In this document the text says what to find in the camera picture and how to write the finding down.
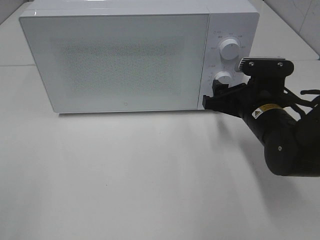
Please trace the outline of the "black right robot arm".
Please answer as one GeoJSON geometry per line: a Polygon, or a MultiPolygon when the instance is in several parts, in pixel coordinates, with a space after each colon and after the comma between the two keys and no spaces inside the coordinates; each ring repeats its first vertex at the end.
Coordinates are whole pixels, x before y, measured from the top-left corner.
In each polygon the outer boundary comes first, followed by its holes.
{"type": "Polygon", "coordinates": [[[304,100],[285,86],[294,64],[285,58],[244,57],[236,69],[247,83],[212,83],[212,96],[203,96],[206,110],[241,118],[264,147],[269,170],[277,176],[320,175],[320,92],[304,100]]]}

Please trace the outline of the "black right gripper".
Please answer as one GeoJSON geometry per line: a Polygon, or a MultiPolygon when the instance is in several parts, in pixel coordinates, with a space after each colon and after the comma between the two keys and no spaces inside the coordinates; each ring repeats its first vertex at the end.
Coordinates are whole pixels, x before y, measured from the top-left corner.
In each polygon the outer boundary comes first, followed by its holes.
{"type": "Polygon", "coordinates": [[[249,81],[229,87],[213,80],[213,96],[203,95],[202,106],[241,118],[250,130],[292,130],[297,121],[285,108],[299,112],[299,100],[285,87],[284,77],[293,71],[294,64],[282,57],[243,57],[237,64],[237,72],[251,76],[249,81]]]}

